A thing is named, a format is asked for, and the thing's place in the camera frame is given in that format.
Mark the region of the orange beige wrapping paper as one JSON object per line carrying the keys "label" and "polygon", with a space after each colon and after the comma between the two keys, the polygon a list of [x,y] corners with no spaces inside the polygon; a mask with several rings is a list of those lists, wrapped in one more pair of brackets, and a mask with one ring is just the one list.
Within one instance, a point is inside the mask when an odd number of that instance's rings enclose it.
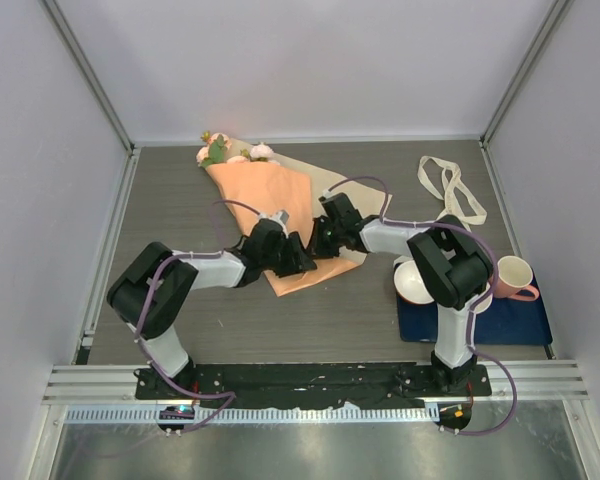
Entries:
{"label": "orange beige wrapping paper", "polygon": [[317,220],[318,197],[345,177],[278,154],[265,143],[251,145],[224,133],[205,132],[196,161],[216,184],[242,234],[274,232],[265,250],[274,268],[265,276],[276,296],[317,285],[362,265],[364,253],[337,246],[325,259],[308,252]]}

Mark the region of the light pink fake flower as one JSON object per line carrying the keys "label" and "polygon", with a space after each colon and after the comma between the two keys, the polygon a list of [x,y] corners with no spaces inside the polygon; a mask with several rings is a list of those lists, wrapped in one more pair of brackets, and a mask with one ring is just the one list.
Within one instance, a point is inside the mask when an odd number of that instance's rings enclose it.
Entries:
{"label": "light pink fake flower", "polygon": [[249,149],[242,149],[241,155],[250,162],[265,162],[279,165],[279,162],[275,159],[275,152],[264,142],[260,142]]}

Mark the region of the cream ribbon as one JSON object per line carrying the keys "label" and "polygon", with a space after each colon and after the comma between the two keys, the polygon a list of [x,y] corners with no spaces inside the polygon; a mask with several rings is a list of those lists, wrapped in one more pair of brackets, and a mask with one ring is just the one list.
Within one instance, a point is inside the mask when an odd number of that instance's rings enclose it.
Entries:
{"label": "cream ribbon", "polygon": [[[432,162],[439,169],[442,190],[438,190],[429,178],[425,167],[429,162]],[[418,164],[417,178],[420,184],[432,196],[442,202],[443,209],[437,217],[438,220],[445,215],[454,215],[468,230],[470,230],[471,226],[480,226],[486,222],[488,213],[471,190],[464,184],[462,171],[457,163],[437,157],[422,156]],[[463,211],[457,197],[458,193],[466,199],[471,210],[470,214],[466,214]]]}

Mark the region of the peach fake flower with buds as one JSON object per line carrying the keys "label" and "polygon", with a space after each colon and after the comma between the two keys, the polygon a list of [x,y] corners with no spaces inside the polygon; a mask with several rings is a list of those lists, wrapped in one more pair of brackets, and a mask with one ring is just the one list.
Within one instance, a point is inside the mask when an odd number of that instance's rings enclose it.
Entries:
{"label": "peach fake flower with buds", "polygon": [[205,131],[201,135],[204,145],[196,154],[197,165],[207,168],[211,165],[224,163],[228,150],[231,148],[231,139],[224,133],[211,134]]}

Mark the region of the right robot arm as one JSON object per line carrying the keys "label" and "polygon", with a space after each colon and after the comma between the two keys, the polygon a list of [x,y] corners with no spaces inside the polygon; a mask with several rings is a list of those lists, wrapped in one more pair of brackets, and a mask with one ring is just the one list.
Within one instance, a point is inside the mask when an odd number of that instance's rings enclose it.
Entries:
{"label": "right robot arm", "polygon": [[326,258],[346,248],[411,258],[437,305],[433,386],[445,395],[464,388],[477,365],[475,309],[494,273],[486,245],[451,214],[430,222],[407,222],[380,215],[363,217],[345,193],[325,193],[319,202],[325,214],[314,220],[311,255]]}

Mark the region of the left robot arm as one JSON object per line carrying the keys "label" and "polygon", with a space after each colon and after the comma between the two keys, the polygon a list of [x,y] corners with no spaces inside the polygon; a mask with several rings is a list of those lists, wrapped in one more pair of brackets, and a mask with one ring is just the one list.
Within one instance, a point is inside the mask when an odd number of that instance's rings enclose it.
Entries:
{"label": "left robot arm", "polygon": [[288,233],[280,222],[262,218],[236,245],[215,253],[150,243],[110,287],[106,301],[133,332],[134,342],[159,375],[159,388],[180,399],[193,389],[195,374],[175,329],[190,292],[242,288],[265,271],[287,277],[316,269],[297,232]]}

